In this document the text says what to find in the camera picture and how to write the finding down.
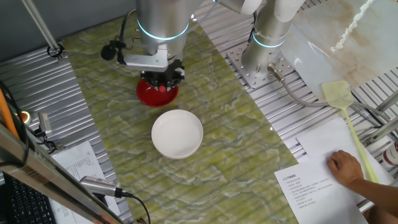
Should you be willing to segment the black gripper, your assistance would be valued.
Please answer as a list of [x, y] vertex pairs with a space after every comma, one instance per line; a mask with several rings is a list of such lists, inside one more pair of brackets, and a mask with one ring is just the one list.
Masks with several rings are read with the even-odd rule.
[[168, 86], [170, 89], [178, 87], [180, 82], [185, 79], [185, 67], [181, 60], [174, 60], [164, 72], [150, 72], [141, 73], [144, 91], [158, 92], [157, 86]]

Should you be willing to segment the person right hand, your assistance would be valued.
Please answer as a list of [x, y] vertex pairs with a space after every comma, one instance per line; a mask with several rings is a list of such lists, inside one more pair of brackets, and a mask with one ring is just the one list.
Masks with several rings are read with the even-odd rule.
[[347, 188], [350, 188], [357, 180], [364, 180], [361, 164], [345, 151], [334, 152], [327, 158], [326, 164], [333, 177]]

